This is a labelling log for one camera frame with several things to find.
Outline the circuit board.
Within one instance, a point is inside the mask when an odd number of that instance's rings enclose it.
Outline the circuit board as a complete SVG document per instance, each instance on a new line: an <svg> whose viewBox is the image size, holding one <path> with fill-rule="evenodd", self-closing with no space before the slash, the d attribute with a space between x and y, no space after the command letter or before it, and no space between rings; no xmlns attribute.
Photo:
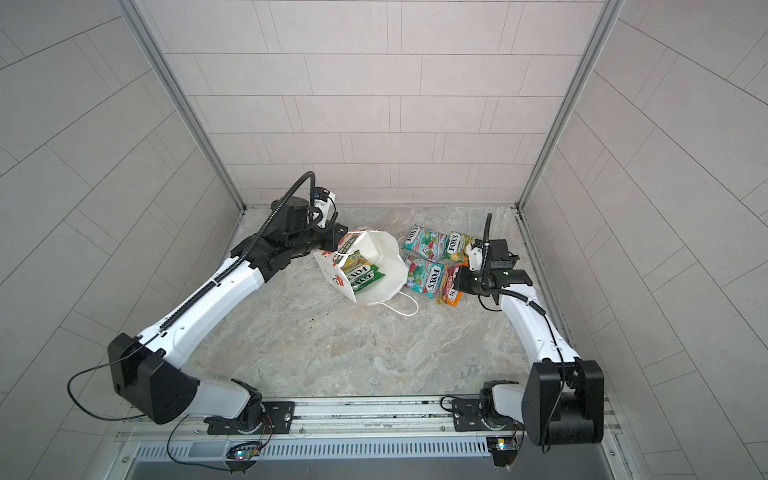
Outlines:
<svg viewBox="0 0 768 480"><path fill-rule="evenodd" d="M260 455L264 443L262 441L247 441L231 446L225 459L231 462L251 462Z"/></svg>
<svg viewBox="0 0 768 480"><path fill-rule="evenodd" d="M521 448L521 441L513 436L487 437L487 451L496 468L511 468Z"/></svg>

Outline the orange Fox's fruits candy packet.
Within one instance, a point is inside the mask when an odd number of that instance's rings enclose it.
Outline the orange Fox's fruits candy packet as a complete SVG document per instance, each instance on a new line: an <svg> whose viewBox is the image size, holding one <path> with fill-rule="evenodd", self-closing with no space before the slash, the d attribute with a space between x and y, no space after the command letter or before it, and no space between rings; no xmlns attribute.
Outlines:
<svg viewBox="0 0 768 480"><path fill-rule="evenodd" d="M459 303L462 292L457 289L456 282L461 267L462 264L446 265L444 267L439 290L435 296L438 305L446 304L456 307Z"/></svg>

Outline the aluminium corner post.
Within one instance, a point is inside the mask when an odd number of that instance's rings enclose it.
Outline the aluminium corner post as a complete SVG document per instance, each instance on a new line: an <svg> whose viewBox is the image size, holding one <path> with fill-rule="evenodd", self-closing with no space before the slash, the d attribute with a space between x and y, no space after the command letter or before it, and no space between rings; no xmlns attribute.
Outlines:
<svg viewBox="0 0 768 480"><path fill-rule="evenodd" d="M604 6L600 12L589 41L587 42L584 53L577 64L576 71L566 90L561 106L557 111L557 115L549 132L547 133L542 149L537 157L537 161L534 164L531 175L523 189L521 198L517 203L517 209L519 211L523 211L531 202L534 191L543 176L547 163L575 109L581 92L594 69L601 50L610 35L623 4L624 1L621 0L608 0L604 2Z"/></svg>
<svg viewBox="0 0 768 480"><path fill-rule="evenodd" d="M192 108L192 104L182 91L181 85L159 48L159 44L152 36L146 21L137 8L136 2L131 0L116 0L115 4L126 22L129 31L134 36L150 66L157 75L161 86L176 107L177 112L196 142L196 145L213 168L217 177L221 180L239 214L243 215L247 209L246 205L227 173L219 155L215 151L207 133L204 131L203 124Z"/></svg>

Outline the teal mint blossom candy packet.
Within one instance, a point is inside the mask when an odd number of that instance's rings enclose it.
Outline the teal mint blossom candy packet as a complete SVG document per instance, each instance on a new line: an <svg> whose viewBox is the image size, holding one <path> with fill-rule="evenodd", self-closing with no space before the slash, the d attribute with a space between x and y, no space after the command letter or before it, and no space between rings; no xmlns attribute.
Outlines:
<svg viewBox="0 0 768 480"><path fill-rule="evenodd" d="M429 228L414 225L405 238L403 249L430 261L443 258L448 236Z"/></svg>

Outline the aluminium corner post left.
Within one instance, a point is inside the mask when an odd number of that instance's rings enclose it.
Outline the aluminium corner post left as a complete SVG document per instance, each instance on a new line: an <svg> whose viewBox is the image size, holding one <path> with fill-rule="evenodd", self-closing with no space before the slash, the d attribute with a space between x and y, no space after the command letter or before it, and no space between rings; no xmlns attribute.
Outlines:
<svg viewBox="0 0 768 480"><path fill-rule="evenodd" d="M204 131L203 124L192 108L192 104L182 91L181 85L159 48L159 44L152 36L146 21L137 8L136 2L131 0L116 0L115 4L126 22L129 31L134 36L150 66L157 75L161 86L176 107L177 112L196 142L196 145L213 168L217 177L221 180L239 214L243 215L247 209L246 205L227 173L219 155L215 151L207 133Z"/></svg>

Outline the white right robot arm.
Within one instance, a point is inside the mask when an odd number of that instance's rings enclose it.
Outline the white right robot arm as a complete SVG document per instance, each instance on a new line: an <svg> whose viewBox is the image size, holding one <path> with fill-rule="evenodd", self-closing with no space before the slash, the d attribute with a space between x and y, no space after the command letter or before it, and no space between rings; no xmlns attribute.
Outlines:
<svg viewBox="0 0 768 480"><path fill-rule="evenodd" d="M604 375L557 330L540 305L533 281L510 252L476 246L459 268L456 288L491 298L511 321L530 362L526 384L490 381L480 393L480 417L492 428L522 424L533 444L597 444L604 435Z"/></svg>

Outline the left circuit board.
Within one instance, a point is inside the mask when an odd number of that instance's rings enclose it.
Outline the left circuit board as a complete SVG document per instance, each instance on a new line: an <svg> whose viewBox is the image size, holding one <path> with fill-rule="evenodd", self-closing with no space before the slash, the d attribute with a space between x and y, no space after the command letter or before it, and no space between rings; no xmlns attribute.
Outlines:
<svg viewBox="0 0 768 480"><path fill-rule="evenodd" d="M260 455L264 443L262 441L247 441L231 446L225 459L231 462L251 462Z"/></svg>

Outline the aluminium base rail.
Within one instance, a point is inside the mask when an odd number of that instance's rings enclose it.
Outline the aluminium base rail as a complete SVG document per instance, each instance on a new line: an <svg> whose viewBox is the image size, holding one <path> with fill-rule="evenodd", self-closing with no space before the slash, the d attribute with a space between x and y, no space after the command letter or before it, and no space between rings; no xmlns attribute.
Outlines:
<svg viewBox="0 0 768 480"><path fill-rule="evenodd" d="M213 434L199 418L157 426L148 421L120 428L106 451L110 467L122 471L138 462L196 464L242 470L267 461L357 459L481 459L493 463L487 437L513 436L526 429L488 426L476 400L438 396L296 398L267 405L269 432ZM264 443L251 462L225 459L227 450L247 441Z"/></svg>

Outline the right circuit board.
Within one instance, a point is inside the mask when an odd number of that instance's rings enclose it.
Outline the right circuit board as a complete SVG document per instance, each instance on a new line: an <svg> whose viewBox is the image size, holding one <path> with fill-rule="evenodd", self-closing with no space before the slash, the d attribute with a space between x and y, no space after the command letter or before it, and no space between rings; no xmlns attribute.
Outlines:
<svg viewBox="0 0 768 480"><path fill-rule="evenodd" d="M521 441L513 436L487 437L487 451L496 468L511 468L521 448Z"/></svg>

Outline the white floral paper bag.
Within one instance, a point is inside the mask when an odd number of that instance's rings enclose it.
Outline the white floral paper bag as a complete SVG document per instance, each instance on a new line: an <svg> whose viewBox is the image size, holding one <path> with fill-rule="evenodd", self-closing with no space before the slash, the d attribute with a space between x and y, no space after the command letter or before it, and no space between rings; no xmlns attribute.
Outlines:
<svg viewBox="0 0 768 480"><path fill-rule="evenodd" d="M352 302L382 306L403 317L419 312L416 300L402 291L409 269L388 232L349 231L334 250L316 250L312 256L328 283Z"/></svg>

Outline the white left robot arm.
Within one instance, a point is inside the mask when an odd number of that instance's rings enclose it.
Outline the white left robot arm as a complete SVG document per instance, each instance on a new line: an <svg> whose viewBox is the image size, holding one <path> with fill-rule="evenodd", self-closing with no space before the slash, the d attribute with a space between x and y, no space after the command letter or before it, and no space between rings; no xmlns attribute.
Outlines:
<svg viewBox="0 0 768 480"><path fill-rule="evenodd" d="M256 388L197 379L182 367L234 307L292 260L335 250L348 231L337 217L334 194L321 187L308 200L274 201L262 228L237 244L203 286L136 336L120 334L109 344L115 393L158 425L196 415L226 433L257 430L264 413Z"/></svg>

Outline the yellow-green spring tea candy packet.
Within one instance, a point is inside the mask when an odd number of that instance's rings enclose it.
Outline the yellow-green spring tea candy packet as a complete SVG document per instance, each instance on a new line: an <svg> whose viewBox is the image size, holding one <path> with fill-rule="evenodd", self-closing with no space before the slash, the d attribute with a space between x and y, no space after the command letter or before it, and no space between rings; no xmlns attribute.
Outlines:
<svg viewBox="0 0 768 480"><path fill-rule="evenodd" d="M442 259L451 263L463 263L469 259L469 251L476 239L472 236L452 231L446 237Z"/></svg>

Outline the green Fox's candy packet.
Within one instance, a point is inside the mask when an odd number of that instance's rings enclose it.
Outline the green Fox's candy packet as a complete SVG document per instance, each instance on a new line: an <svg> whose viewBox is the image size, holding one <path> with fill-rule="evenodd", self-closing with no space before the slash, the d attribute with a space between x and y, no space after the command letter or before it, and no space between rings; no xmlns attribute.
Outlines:
<svg viewBox="0 0 768 480"><path fill-rule="evenodd" d="M368 261L359 251L348 257L341 270L353 292L359 292L385 277L379 266Z"/></svg>

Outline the aluminium corner post right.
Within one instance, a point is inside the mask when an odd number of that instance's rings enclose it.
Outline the aluminium corner post right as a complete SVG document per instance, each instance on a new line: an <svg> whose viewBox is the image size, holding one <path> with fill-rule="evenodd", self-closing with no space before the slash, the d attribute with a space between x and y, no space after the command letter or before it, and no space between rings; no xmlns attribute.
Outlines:
<svg viewBox="0 0 768 480"><path fill-rule="evenodd" d="M521 198L517 203L517 209L519 211L523 211L531 202L534 191L543 176L547 163L575 109L581 92L594 69L601 50L610 35L623 4L624 1L621 0L608 0L604 2L604 6L600 12L589 41L587 42L584 53L577 64L576 71L566 90L561 106L557 111L557 115L549 132L547 133L542 149L537 157L537 161L534 164L531 175L523 189Z"/></svg>

